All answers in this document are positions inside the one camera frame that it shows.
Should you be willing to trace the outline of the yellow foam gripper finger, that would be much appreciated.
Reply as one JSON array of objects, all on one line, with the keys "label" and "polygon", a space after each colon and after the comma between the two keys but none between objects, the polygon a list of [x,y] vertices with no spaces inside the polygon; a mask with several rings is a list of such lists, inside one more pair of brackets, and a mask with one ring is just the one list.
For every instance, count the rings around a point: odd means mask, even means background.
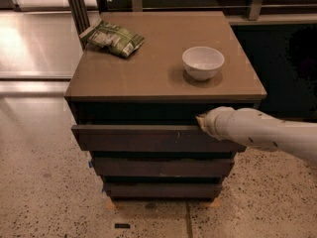
[{"label": "yellow foam gripper finger", "polygon": [[197,123],[203,132],[207,132],[207,127],[205,125],[206,116],[207,116],[206,113],[196,115]]}]

